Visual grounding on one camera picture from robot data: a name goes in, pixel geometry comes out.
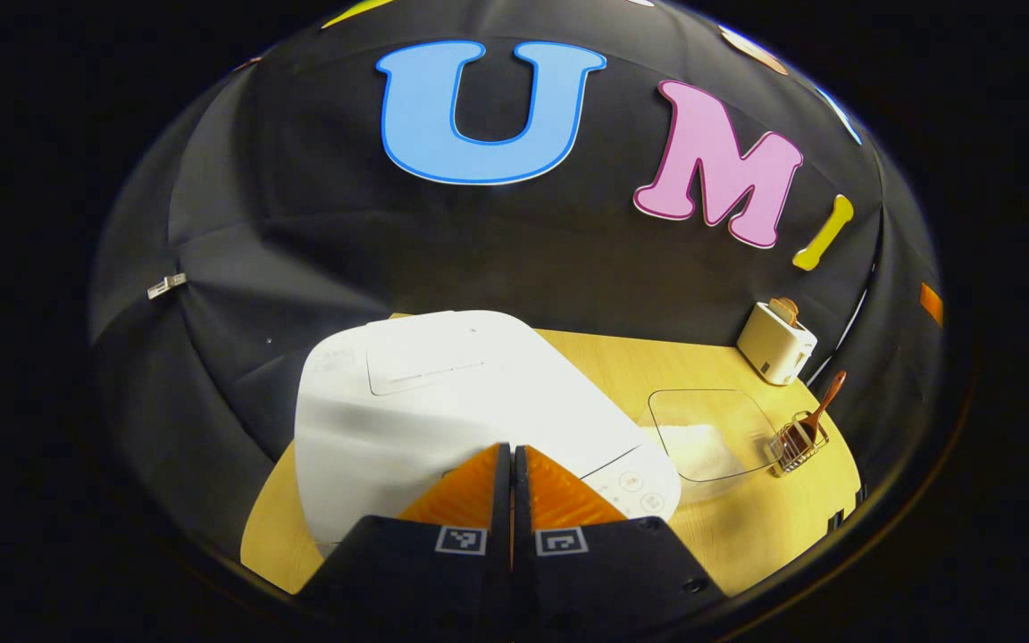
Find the blue letter u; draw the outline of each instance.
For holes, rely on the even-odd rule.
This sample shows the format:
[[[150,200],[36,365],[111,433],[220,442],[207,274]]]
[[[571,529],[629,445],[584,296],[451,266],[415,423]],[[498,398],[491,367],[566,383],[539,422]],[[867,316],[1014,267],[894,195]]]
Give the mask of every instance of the blue letter u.
[[[531,115],[507,141],[475,141],[455,127],[463,66],[486,48],[469,40],[417,44],[380,58],[383,149],[416,176],[440,183],[496,186],[535,178],[563,163],[574,146],[587,74],[603,69],[601,53],[559,42],[524,42],[516,57],[534,65]]]

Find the pink letter m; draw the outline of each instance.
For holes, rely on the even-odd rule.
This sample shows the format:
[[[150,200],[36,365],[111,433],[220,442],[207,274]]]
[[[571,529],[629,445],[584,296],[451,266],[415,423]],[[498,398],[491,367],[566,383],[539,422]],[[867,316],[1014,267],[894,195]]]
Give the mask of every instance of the pink letter m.
[[[662,219],[688,219],[694,215],[689,187],[701,168],[706,223],[720,223],[751,191],[744,212],[730,219],[730,233],[751,246],[772,248],[792,175],[804,164],[801,150],[769,132],[742,157],[725,106],[717,98],[675,80],[663,80],[658,91],[674,105],[666,157],[653,183],[633,192],[634,206]]]

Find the metal utensil holder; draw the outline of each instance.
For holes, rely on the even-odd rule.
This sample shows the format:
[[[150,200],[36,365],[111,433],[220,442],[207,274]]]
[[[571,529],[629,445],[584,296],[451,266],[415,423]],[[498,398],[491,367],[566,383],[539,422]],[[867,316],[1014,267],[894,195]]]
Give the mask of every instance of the metal utensil holder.
[[[765,443],[765,453],[768,453],[769,459],[773,461],[772,471],[778,477],[795,470],[828,444],[828,434],[820,424],[816,426],[820,436],[817,436],[815,442],[809,438],[809,432],[801,426],[801,420],[809,416],[812,416],[809,410],[797,412],[792,416],[791,423],[784,424],[784,427]]]

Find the button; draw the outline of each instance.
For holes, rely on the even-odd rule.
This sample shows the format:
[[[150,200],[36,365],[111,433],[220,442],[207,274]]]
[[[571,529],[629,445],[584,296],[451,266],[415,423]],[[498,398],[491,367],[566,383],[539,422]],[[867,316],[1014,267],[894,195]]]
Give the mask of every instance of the button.
[[[626,491],[638,491],[645,484],[645,480],[641,479],[640,473],[626,471],[620,476],[617,476],[617,484],[622,485],[622,489]]]
[[[641,497],[641,507],[645,508],[646,511],[658,512],[661,511],[662,507],[665,507],[666,500],[662,496],[658,496],[657,493],[647,493],[645,496]]]

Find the yellow tabletop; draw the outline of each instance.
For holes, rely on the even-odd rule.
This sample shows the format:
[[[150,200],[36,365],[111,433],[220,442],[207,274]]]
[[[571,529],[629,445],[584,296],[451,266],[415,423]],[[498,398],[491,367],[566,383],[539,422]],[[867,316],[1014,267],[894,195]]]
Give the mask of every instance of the yellow tabletop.
[[[648,399],[658,390],[738,390],[775,428],[793,413],[816,407],[804,383],[776,387],[764,382],[735,348],[538,332],[653,435]],[[750,472],[719,496],[682,499],[670,517],[671,528],[726,595],[781,569],[828,532],[833,513],[843,510],[847,517],[855,509],[860,475],[837,424],[824,418],[828,444],[795,471],[779,478],[769,469]],[[291,443],[254,502],[241,563],[292,594],[323,563],[304,522]]]

